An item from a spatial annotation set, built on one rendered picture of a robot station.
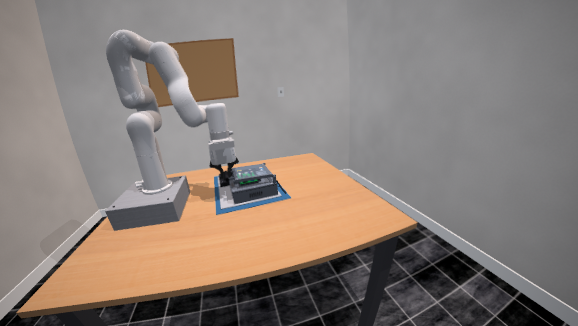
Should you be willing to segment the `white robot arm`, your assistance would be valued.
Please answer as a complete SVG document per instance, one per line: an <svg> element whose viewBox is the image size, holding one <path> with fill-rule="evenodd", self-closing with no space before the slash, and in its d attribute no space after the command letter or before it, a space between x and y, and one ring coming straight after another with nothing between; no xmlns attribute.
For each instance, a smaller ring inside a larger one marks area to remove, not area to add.
<svg viewBox="0 0 578 326"><path fill-rule="evenodd" d="M174 108L187 126L198 127L208 123L210 139L213 140L209 143L210 151L235 147L234 140L228 138L233 131L228 129L225 104L197 105L188 86L188 77L177 62L178 53L170 45L165 42L153 44L132 31L118 30L107 42L106 56L122 104L137 110L128 117L126 129L144 180L135 182L135 186L143 187L144 194L161 193L173 184L167 179L154 134L162 125L156 97L148 86L141 84L132 58L153 63L168 89Z"/></svg>

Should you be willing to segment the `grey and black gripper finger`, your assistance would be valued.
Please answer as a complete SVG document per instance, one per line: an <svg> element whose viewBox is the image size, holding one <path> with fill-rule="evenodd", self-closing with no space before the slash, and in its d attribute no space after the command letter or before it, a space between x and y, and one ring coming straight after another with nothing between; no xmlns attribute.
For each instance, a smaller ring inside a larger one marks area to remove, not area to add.
<svg viewBox="0 0 578 326"><path fill-rule="evenodd" d="M210 161L210 168L215 168L215 169L219 170L221 173L221 178L223 178L223 180L225 181L224 171L221 167L221 164L220 165L212 165L212 163Z"/></svg>
<svg viewBox="0 0 578 326"><path fill-rule="evenodd" d="M228 164L227 172L228 172L228 177L229 177L229 178L232 177L232 174L231 174L231 169L232 169L232 167L233 167L235 164L237 164L237 163L239 163L237 157L236 157L236 161L234 161L234 162L232 162L232 163L227 163L227 164Z"/></svg>

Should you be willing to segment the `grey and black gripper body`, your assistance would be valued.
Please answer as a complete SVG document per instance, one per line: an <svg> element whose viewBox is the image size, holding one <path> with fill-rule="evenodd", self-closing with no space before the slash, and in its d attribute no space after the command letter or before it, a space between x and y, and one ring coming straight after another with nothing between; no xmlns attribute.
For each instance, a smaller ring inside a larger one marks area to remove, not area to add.
<svg viewBox="0 0 578 326"><path fill-rule="evenodd" d="M236 161L234 147L209 152L212 165L220 165Z"/></svg>

